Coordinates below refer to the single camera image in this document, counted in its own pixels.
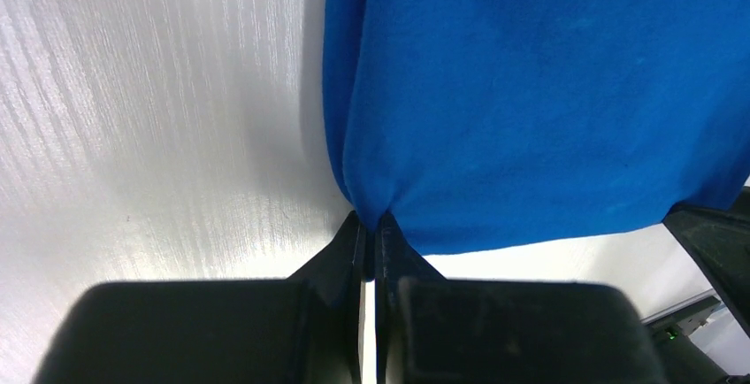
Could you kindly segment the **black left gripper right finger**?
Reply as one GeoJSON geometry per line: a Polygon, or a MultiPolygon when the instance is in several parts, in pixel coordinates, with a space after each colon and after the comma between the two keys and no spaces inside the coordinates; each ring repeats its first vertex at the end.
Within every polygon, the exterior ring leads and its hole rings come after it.
{"type": "Polygon", "coordinates": [[[380,383],[663,383],[628,298],[574,282],[451,280],[391,214],[373,236],[380,383]]]}

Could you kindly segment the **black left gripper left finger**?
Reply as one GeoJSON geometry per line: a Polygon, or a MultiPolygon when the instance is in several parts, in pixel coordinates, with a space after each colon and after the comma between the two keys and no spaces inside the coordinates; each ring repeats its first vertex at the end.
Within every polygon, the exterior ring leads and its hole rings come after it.
{"type": "Polygon", "coordinates": [[[73,305],[37,383],[358,383],[365,229],[285,279],[122,281],[73,305]]]}

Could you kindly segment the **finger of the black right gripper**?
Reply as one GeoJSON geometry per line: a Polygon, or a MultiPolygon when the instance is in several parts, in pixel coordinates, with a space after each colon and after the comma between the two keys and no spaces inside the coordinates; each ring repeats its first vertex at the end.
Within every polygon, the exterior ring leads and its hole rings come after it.
{"type": "Polygon", "coordinates": [[[749,331],[749,188],[727,210],[674,206],[662,223],[749,331]]]}

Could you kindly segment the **blue printed t shirt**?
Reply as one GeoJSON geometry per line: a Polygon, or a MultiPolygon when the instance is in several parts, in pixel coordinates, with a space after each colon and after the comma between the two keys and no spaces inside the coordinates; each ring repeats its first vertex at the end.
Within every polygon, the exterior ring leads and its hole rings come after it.
{"type": "Polygon", "coordinates": [[[325,136],[363,223],[424,254],[729,207],[749,0],[325,0],[325,136]]]}

